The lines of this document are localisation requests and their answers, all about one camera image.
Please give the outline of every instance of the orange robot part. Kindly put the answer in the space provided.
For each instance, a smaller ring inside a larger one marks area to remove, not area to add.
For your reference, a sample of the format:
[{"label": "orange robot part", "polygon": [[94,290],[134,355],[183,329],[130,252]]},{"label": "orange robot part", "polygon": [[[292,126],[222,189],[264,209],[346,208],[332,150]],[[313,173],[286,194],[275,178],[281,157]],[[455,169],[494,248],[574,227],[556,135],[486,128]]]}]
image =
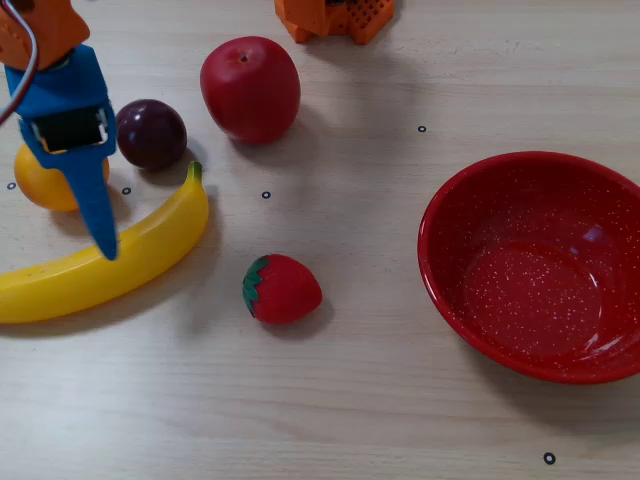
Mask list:
[{"label": "orange robot part", "polygon": [[[89,38],[89,27],[71,0],[12,0],[38,40],[38,70],[49,68]],[[27,32],[0,10],[0,62],[26,70],[31,53]]]},{"label": "orange robot part", "polygon": [[369,43],[393,18],[395,0],[275,0],[276,13],[297,43],[314,35],[351,35]]}]

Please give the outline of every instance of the banana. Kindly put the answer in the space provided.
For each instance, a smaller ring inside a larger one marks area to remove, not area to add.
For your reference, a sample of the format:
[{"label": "banana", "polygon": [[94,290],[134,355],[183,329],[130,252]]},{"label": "banana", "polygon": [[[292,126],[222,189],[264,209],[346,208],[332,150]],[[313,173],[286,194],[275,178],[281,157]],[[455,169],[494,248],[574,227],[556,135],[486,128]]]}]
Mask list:
[{"label": "banana", "polygon": [[120,255],[106,260],[96,247],[0,275],[0,323],[28,323],[78,312],[123,295],[178,263],[209,219],[202,165],[164,205],[120,234]]}]

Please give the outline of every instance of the dark purple plum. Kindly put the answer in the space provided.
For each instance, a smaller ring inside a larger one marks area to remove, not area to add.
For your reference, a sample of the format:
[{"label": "dark purple plum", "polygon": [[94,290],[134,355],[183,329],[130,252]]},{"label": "dark purple plum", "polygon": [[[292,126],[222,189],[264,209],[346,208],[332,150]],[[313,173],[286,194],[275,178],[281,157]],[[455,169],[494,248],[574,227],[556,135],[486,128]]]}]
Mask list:
[{"label": "dark purple plum", "polygon": [[136,100],[116,117],[118,147],[136,167],[158,171],[171,167],[187,148],[187,129],[178,112],[158,100]]}]

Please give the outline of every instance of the speckled red bowl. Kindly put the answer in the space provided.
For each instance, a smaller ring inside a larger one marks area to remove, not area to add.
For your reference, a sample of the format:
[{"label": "speckled red bowl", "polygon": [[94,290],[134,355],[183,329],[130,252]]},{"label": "speckled red bowl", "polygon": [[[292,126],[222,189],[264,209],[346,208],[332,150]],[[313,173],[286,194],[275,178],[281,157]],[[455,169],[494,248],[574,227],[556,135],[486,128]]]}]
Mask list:
[{"label": "speckled red bowl", "polygon": [[425,212],[422,278],[453,329],[502,365],[561,383],[640,371],[640,188],[547,152],[449,180]]}]

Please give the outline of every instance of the strawberry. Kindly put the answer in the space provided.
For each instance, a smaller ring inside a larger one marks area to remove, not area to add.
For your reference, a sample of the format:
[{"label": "strawberry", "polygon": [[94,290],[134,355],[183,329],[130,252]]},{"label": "strawberry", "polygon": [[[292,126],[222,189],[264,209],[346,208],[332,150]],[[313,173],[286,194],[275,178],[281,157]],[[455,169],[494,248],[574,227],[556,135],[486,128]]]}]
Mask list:
[{"label": "strawberry", "polygon": [[295,322],[322,302],[313,273],[293,258],[275,254],[260,257],[249,267],[242,296],[251,315],[272,325]]}]

